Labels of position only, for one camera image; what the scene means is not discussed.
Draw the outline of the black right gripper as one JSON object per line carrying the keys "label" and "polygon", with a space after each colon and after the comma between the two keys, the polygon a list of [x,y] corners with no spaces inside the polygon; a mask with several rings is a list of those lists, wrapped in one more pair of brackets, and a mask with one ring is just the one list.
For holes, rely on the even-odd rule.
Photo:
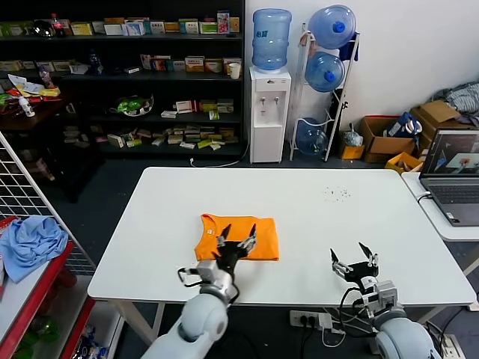
{"label": "black right gripper", "polygon": [[371,249],[359,242],[359,246],[367,257],[367,261],[345,265],[339,259],[334,250],[330,249],[332,259],[332,270],[339,277],[344,277],[348,283],[355,283],[359,289],[370,289],[377,283],[379,275],[378,254],[374,254]]}

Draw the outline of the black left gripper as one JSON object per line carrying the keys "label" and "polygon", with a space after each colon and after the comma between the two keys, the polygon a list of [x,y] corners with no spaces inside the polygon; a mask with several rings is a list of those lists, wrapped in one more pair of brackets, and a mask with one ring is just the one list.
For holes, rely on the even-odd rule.
{"label": "black left gripper", "polygon": [[219,269],[234,275],[238,260],[247,257],[257,244],[257,225],[253,224],[248,237],[240,243],[227,241],[230,230],[231,224],[228,224],[217,237],[217,249],[213,256]]}

